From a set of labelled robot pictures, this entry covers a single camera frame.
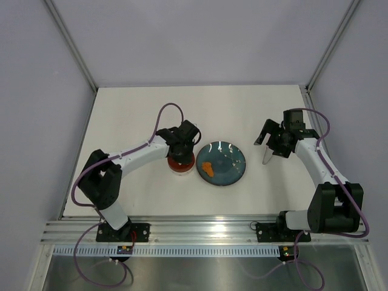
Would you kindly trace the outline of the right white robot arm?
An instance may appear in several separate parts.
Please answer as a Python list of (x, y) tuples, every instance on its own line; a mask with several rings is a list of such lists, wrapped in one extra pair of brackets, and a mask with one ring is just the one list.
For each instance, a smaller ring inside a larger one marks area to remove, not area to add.
[(281, 123), (267, 119), (255, 145), (265, 143), (271, 151), (264, 157), (264, 163), (273, 156), (288, 158), (294, 153), (308, 171), (315, 193), (306, 210), (282, 211), (274, 223), (257, 222), (257, 240), (309, 242), (312, 233), (363, 238), (369, 234), (369, 225), (361, 211), (363, 188), (349, 182), (334, 166), (321, 145), (324, 137), (306, 127), (303, 112), (303, 108), (288, 109)]

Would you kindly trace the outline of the red round lid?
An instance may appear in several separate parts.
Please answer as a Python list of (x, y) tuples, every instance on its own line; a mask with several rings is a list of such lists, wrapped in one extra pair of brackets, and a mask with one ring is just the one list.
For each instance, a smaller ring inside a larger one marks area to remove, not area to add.
[(167, 157), (167, 163), (170, 169), (177, 174), (188, 173), (195, 165), (195, 155), (193, 153), (191, 154), (190, 162), (188, 164), (176, 162), (169, 156)]

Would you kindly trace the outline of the round steel lunch box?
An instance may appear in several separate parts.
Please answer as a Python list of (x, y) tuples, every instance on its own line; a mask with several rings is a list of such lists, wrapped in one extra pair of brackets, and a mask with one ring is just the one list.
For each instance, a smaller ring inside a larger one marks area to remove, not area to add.
[(177, 176), (188, 175), (194, 168), (194, 164), (168, 164), (169, 169)]

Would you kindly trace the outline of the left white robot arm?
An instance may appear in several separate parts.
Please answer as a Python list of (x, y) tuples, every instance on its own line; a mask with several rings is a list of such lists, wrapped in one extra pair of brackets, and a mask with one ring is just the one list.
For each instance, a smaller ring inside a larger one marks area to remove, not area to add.
[(193, 148), (201, 140), (196, 125), (184, 120), (179, 127), (157, 130), (150, 139), (132, 149), (118, 153), (95, 150), (89, 156), (75, 186), (90, 200), (102, 218), (98, 225), (98, 242), (147, 242), (149, 224), (133, 223), (119, 201), (122, 179), (151, 162), (166, 159), (178, 175), (195, 165)]

